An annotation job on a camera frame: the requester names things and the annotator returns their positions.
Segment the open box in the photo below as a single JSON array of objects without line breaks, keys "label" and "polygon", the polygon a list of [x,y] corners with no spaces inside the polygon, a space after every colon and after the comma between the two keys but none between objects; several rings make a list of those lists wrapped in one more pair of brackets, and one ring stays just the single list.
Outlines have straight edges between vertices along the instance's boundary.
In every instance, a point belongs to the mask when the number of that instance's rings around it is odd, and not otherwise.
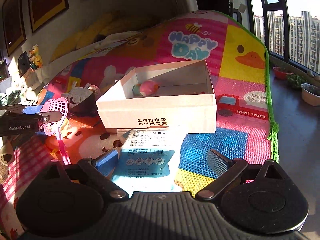
[{"label": "open box", "polygon": [[[154,80],[159,90],[136,96],[134,85]],[[216,130],[216,100],[207,64],[181,61],[135,68],[96,102],[106,129],[147,129],[181,125],[187,133]]]}]

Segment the face mask package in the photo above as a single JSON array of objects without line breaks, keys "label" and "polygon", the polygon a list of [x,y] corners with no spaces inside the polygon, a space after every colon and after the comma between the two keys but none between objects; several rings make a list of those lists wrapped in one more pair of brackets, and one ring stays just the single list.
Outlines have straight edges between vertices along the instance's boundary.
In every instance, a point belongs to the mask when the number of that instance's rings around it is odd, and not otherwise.
[{"label": "face mask package", "polygon": [[182,191],[174,183],[180,164],[180,148],[186,136],[182,129],[130,130],[112,182],[131,197],[134,191]]}]

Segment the ribbed black surface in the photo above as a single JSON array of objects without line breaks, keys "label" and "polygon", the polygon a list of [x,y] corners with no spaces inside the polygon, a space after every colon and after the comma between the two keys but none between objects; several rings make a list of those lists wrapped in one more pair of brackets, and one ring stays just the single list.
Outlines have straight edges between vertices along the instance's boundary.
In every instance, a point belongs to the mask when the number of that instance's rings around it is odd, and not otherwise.
[{"label": "ribbed black surface", "polygon": [[[104,217],[82,233],[59,239],[180,240],[180,239],[306,239],[300,233],[255,236],[234,228],[211,203],[198,202],[189,192],[135,193],[113,203]],[[46,239],[26,233],[21,240]]]}]

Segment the building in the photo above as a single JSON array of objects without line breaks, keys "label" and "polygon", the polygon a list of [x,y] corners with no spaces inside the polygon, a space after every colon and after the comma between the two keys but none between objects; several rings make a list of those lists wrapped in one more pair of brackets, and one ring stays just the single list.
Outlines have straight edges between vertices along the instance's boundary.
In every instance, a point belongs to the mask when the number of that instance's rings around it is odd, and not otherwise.
[{"label": "building", "polygon": [[[255,16],[257,37],[261,38],[263,17]],[[270,51],[284,56],[284,22],[282,15],[268,12]],[[289,17],[290,59],[294,60],[320,74],[320,20],[311,17],[310,12],[301,12],[301,17]]]}]

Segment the red plant pot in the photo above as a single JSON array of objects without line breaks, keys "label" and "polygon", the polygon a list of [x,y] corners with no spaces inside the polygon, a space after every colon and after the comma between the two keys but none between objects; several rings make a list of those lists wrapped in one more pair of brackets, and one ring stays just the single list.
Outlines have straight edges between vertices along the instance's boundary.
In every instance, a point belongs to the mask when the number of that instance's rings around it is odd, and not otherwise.
[{"label": "red plant pot", "polygon": [[286,72],[280,71],[280,67],[273,67],[273,71],[275,72],[276,78],[281,79],[281,80],[286,80],[287,75],[293,74],[293,73],[286,73]]}]

